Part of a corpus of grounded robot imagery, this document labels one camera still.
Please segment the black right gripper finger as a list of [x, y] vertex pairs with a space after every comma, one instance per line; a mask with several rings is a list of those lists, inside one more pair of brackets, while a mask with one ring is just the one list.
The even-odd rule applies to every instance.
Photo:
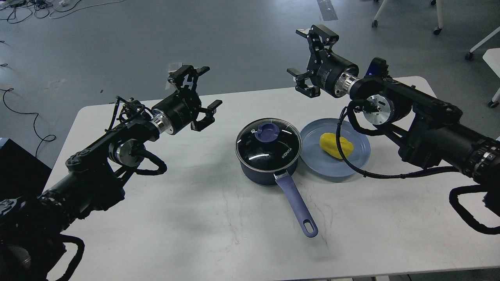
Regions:
[[305, 73], [301, 73], [295, 68], [288, 68], [286, 71], [293, 76], [296, 91], [300, 92], [308, 98], [316, 98], [320, 96], [320, 88], [315, 85], [307, 85], [306, 82], [314, 76], [313, 72], [307, 70]]
[[325, 25], [312, 25], [310, 28], [295, 30], [305, 38], [311, 53], [307, 64], [308, 71], [316, 71], [332, 54], [332, 47], [339, 41], [339, 35]]

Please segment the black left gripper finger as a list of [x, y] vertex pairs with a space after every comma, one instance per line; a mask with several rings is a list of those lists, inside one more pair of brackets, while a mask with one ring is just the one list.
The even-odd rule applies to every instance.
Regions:
[[198, 79], [210, 69], [209, 66], [195, 68], [192, 65], [182, 65], [177, 70], [168, 71], [168, 83], [175, 88], [174, 92], [169, 96], [183, 91], [192, 91], [196, 96], [199, 96], [197, 92]]
[[[190, 123], [191, 130], [201, 132], [202, 130], [213, 124], [215, 122], [214, 115], [216, 114], [216, 109], [222, 104], [222, 100], [215, 100], [210, 105], [208, 105], [208, 107], [195, 108], [192, 115], [193, 118]], [[200, 113], [205, 114], [205, 116], [202, 119], [198, 120], [198, 115]]]

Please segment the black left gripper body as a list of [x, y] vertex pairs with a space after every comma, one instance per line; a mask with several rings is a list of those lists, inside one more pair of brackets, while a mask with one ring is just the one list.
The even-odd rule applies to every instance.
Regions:
[[198, 117], [200, 107], [196, 92], [174, 92], [152, 107], [152, 123], [160, 133], [175, 135]]

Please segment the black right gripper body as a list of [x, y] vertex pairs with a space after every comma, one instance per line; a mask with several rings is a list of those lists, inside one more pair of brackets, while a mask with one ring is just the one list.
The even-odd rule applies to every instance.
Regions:
[[316, 85], [334, 98], [348, 94], [349, 87], [357, 80], [358, 65], [330, 50], [321, 50], [319, 55], [322, 63], [314, 79]]

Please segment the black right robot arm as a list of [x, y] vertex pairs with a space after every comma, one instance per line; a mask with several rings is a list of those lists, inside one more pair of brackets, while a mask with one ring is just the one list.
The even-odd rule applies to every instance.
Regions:
[[315, 98], [325, 91], [334, 98], [350, 97], [339, 116], [335, 143], [340, 145], [345, 119], [355, 131], [367, 136], [388, 137], [399, 150], [402, 161], [420, 167], [408, 174], [383, 175], [362, 170], [352, 164], [343, 149], [340, 157], [355, 172], [369, 178], [419, 178], [458, 172], [472, 178], [475, 185], [456, 187], [449, 202], [460, 218], [472, 229], [486, 235], [498, 235], [499, 227], [489, 227], [459, 202], [463, 194], [484, 193], [487, 209], [499, 215], [499, 141], [486, 137], [460, 123], [462, 110], [408, 86], [389, 74], [385, 59], [375, 57], [363, 78], [359, 67], [332, 51], [339, 36], [325, 25], [296, 30], [308, 42], [310, 58], [307, 70], [287, 69], [296, 82], [295, 89]]

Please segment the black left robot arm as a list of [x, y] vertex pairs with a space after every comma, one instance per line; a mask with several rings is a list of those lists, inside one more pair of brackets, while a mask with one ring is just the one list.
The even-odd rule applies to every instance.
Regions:
[[77, 250], [59, 278], [68, 281], [79, 266], [85, 244], [64, 231], [92, 211], [106, 211], [125, 198], [124, 186], [134, 175], [157, 176], [168, 167], [145, 148], [162, 133], [175, 135], [186, 126], [200, 132], [214, 123], [216, 100], [208, 107], [196, 91], [209, 66], [183, 65], [168, 73], [173, 94], [153, 107], [117, 96], [103, 136], [66, 160], [68, 175], [41, 194], [1, 201], [1, 280], [45, 281], [66, 253]]

